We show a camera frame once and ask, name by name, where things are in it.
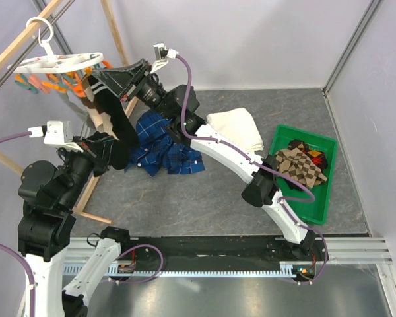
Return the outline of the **black white striped sock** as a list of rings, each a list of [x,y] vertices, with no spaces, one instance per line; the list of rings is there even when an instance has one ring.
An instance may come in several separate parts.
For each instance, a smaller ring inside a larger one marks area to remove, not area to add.
[[[111,146],[110,165],[116,170],[123,170],[129,164],[131,151],[139,147],[139,137],[126,116],[119,98],[92,75],[87,79],[95,103],[109,115],[112,132],[117,138]]]

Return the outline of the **black red argyle sock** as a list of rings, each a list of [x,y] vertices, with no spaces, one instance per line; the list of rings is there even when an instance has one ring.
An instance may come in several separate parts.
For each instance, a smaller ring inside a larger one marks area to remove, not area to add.
[[[323,151],[312,149],[307,143],[293,139],[288,144],[288,149],[299,149],[305,155],[307,155],[311,161],[321,170],[325,170],[329,167],[329,163]]]

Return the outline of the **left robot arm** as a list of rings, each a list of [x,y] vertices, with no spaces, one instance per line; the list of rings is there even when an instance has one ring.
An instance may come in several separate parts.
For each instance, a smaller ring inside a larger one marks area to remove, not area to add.
[[[124,169],[130,148],[105,133],[74,137],[78,150],[58,146],[63,163],[46,160],[28,165],[18,195],[23,216],[18,224],[18,251],[26,272],[29,316],[86,316],[89,302],[110,264],[131,254],[129,231],[108,226],[93,255],[67,286],[63,264],[76,218],[73,208],[91,176]]]

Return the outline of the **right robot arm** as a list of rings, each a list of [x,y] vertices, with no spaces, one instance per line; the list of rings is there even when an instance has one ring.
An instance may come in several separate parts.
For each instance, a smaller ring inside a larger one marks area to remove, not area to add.
[[[195,114],[199,102],[190,82],[166,91],[144,59],[128,67],[94,69],[92,76],[116,97],[138,98],[168,119],[168,133],[175,142],[212,157],[239,176],[246,183],[242,199],[274,220],[293,258],[304,260],[313,252],[316,234],[293,212],[292,198],[282,193],[275,158],[245,152]]]

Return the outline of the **white round sock hanger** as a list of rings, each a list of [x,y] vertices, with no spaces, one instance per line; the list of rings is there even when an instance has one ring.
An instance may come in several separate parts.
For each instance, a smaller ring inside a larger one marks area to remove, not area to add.
[[[21,62],[16,62],[15,66],[8,66],[7,69],[11,69],[13,73],[63,74],[93,67],[104,60],[104,55],[100,52],[66,55],[58,55],[54,53],[50,46],[50,41],[54,36],[54,29],[51,23],[42,17],[32,17],[27,20],[26,26],[29,26],[32,22],[44,23],[50,32],[50,35],[45,40],[38,38],[38,45],[45,50],[46,54],[44,56],[33,57]]]

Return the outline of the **brown cream striped sock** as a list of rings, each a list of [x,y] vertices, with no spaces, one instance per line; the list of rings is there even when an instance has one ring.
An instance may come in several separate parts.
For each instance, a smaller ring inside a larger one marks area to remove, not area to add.
[[[94,124],[95,130],[100,133],[107,133],[112,137],[116,137],[113,132],[113,125],[110,121],[110,115],[105,113],[103,109],[98,105],[98,103],[94,100],[91,101],[88,97],[81,98],[81,102],[84,106],[86,106],[88,115]]]

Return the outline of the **grey white striped sock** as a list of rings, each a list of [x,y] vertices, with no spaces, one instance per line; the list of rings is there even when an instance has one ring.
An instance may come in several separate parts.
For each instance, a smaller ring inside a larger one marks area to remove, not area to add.
[[[83,123],[85,123],[88,127],[90,126],[89,115],[87,114],[87,112],[79,108],[74,102],[72,102],[69,99],[67,92],[60,92],[59,97]]]

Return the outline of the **blue plaid shirt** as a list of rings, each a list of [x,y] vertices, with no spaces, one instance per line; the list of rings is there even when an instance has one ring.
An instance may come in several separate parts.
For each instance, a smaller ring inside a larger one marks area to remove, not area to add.
[[[162,169],[168,174],[195,174],[205,170],[202,155],[187,145],[173,141],[167,128],[170,120],[148,110],[137,120],[139,146],[131,151],[125,170],[131,167],[144,169],[151,177]]]

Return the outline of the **white folded towel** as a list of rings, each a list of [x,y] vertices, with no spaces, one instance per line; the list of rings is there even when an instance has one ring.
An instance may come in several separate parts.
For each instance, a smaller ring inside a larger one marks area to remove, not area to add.
[[[254,118],[245,108],[208,114],[206,120],[216,132],[243,150],[254,153],[264,149]]]

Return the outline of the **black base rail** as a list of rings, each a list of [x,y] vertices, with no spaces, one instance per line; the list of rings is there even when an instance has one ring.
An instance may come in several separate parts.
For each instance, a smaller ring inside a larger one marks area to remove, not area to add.
[[[304,250],[279,236],[166,236],[132,238],[121,245],[135,250],[135,271],[222,272],[278,270],[281,262],[322,263],[320,240]]]

